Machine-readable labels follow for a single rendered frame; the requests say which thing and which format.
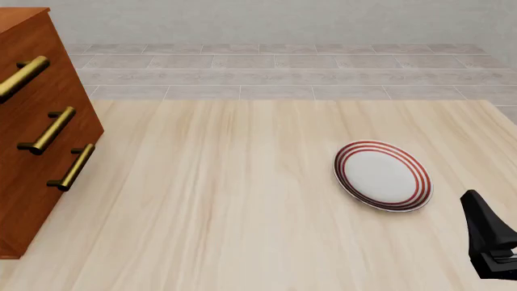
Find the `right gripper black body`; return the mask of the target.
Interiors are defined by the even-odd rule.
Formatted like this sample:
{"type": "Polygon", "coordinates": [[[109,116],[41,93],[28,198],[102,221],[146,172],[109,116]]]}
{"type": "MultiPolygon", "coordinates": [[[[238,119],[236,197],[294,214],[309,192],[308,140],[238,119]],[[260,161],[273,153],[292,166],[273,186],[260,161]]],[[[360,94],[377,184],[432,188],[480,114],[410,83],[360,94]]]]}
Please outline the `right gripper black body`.
{"type": "Polygon", "coordinates": [[[469,242],[469,258],[481,279],[517,279],[517,242],[488,246],[469,242]]]}

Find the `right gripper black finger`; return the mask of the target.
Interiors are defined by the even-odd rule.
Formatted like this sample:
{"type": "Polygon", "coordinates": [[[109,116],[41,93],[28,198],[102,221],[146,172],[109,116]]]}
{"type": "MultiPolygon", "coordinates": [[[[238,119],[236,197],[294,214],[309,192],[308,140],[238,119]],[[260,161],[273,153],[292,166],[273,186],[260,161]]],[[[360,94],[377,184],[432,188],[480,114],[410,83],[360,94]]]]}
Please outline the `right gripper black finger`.
{"type": "Polygon", "coordinates": [[[469,252],[509,251],[517,247],[517,232],[496,215],[477,191],[466,191],[460,202],[469,232],[469,252]]]}

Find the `wooden cabinet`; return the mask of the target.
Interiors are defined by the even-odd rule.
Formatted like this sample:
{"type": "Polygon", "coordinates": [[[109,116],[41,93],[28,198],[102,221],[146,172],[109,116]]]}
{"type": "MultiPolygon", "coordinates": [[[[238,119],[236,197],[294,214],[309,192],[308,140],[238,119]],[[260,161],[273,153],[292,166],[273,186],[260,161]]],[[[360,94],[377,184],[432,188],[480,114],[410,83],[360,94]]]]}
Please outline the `wooden cabinet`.
{"type": "Polygon", "coordinates": [[[103,126],[82,85],[47,7],[0,7],[0,82],[18,62],[47,57],[49,67],[5,103],[0,103],[0,259],[20,259],[61,198],[46,186],[62,179],[76,154],[94,144],[103,126]],[[17,150],[34,142],[54,121],[49,112],[76,110],[42,155],[17,150]]]}

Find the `white plate with red rings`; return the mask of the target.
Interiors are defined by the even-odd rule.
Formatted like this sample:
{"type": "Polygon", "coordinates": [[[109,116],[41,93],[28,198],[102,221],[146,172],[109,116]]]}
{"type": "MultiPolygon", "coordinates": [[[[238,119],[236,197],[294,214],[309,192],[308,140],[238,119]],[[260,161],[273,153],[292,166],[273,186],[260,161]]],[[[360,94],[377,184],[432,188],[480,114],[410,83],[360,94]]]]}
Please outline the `white plate with red rings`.
{"type": "Polygon", "coordinates": [[[359,202],[391,213],[423,208],[433,196],[427,169],[409,152],[376,140],[353,141],[333,161],[334,176],[359,202]]]}

